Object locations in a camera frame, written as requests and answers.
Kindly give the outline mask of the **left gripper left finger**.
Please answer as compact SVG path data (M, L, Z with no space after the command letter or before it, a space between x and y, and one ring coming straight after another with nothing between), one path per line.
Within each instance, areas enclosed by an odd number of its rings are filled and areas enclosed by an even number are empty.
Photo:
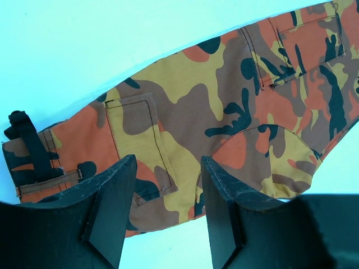
M118 268L136 173L127 155L37 203L1 203L1 267Z

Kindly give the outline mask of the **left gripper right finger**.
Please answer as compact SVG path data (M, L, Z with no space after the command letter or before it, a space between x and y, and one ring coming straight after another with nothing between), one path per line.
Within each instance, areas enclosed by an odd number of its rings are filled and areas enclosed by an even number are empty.
M214 268L357 268L358 195L267 196L201 159Z

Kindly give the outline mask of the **orange camouflage trousers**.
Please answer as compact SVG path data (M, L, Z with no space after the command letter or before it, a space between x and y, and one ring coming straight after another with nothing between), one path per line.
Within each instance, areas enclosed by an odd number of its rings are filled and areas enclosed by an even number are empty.
M358 2L269 17L159 59L40 132L23 112L10 122L2 150L22 203L135 155L127 237L205 215L203 156L293 198L358 122Z

